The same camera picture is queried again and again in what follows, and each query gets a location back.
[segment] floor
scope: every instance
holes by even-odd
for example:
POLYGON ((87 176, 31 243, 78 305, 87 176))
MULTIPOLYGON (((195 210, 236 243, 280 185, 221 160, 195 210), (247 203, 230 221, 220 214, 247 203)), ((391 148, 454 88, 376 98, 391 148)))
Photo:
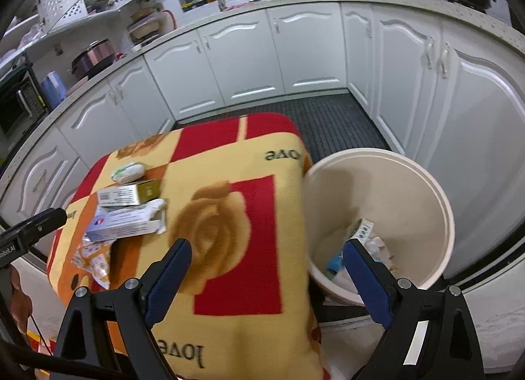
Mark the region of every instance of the floor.
MULTIPOLYGON (((301 98, 239 109, 190 124, 260 112, 282 113, 290 118, 299 128, 314 163, 332 153, 356 147, 389 150, 387 142, 374 123, 349 93, 301 98)), ((183 128, 187 125, 176 125, 174 128, 183 128)), ((339 321, 368 314, 364 307, 323 306, 324 295, 312 280, 308 291, 318 322, 339 321)))

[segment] oven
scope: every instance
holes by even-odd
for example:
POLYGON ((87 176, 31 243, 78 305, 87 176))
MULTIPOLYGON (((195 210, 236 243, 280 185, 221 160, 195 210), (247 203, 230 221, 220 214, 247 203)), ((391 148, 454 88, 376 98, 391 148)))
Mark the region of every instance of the oven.
POLYGON ((17 66, 0 81, 0 133, 10 149, 48 112, 30 63, 17 66))

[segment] trash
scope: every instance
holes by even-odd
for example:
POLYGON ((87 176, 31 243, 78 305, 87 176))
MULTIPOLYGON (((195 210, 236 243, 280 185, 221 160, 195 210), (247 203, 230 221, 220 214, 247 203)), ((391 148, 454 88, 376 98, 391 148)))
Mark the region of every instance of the trash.
POLYGON ((155 199, 160 193, 158 180, 144 180, 101 189, 96 192, 96 197, 99 207, 130 207, 155 199))
MULTIPOLYGON (((116 210, 115 208, 97 207, 95 216, 116 210)), ((109 267, 111 245, 116 239, 104 242, 91 242, 82 238, 74 252, 72 263, 90 273, 93 279, 104 289, 109 289, 109 267)))
POLYGON ((125 184, 138 180, 145 174, 144 165, 140 162, 130 162, 117 168, 111 173, 111 180, 115 183, 125 184))
POLYGON ((166 202, 154 199, 138 207, 120 208, 95 215, 86 230, 91 242, 166 231, 166 202))
MULTIPOLYGON (((348 227, 346 230, 345 241, 339 248, 337 254, 335 254, 335 256, 326 264, 326 277, 337 286, 352 293, 357 294, 358 290, 345 269, 342 260, 342 247, 350 239, 358 239, 375 261, 383 263, 396 278, 399 275, 396 265, 392 262, 392 255, 386 244, 379 236, 371 237, 373 227, 374 223, 368 221, 366 218, 362 218, 357 227, 355 225, 348 227)), ((340 235, 340 231, 336 231, 334 234, 330 235, 327 240, 333 240, 334 235, 336 234, 340 235)))

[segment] cabinet handle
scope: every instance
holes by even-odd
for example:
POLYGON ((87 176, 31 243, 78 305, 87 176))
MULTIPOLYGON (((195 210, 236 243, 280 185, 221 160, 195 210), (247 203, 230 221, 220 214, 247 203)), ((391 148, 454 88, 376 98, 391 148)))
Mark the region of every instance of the cabinet handle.
POLYGON ((118 105, 118 101, 116 100, 116 96, 115 96, 115 93, 113 91, 111 91, 111 90, 109 91, 109 96, 113 100, 113 103, 115 103, 115 105, 118 105))
POLYGON ((432 58, 434 58, 434 38, 430 36, 430 42, 427 45, 427 65, 432 69, 432 58))
POLYGON ((32 189, 33 193, 35 193, 38 190, 38 186, 40 186, 40 183, 42 183, 42 180, 44 179, 46 174, 47 174, 47 170, 44 168, 44 171, 42 171, 42 175, 40 176, 36 184, 33 186, 33 189, 32 189))
POLYGON ((441 53, 441 67, 442 67, 442 73, 441 76, 443 79, 447 79, 448 77, 448 54, 451 50, 451 46, 448 45, 448 42, 445 43, 445 48, 443 49, 443 52, 441 53))

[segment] blue gripper pad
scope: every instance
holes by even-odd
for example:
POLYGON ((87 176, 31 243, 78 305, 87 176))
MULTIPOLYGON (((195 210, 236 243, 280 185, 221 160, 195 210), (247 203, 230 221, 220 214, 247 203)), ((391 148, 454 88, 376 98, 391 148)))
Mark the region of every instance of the blue gripper pad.
POLYGON ((144 323, 151 329, 161 322, 171 306, 192 260, 192 247, 184 241, 146 296, 144 323))
POLYGON ((358 289, 359 296, 363 299, 363 303, 367 307, 372 320, 383 325, 383 328, 388 329, 394 318, 390 311, 389 295, 375 276, 371 265, 368 264, 380 263, 373 261, 368 253, 369 260, 365 260, 352 241, 357 241, 356 244, 361 245, 356 239, 345 243, 345 246, 343 246, 343 265, 358 289))

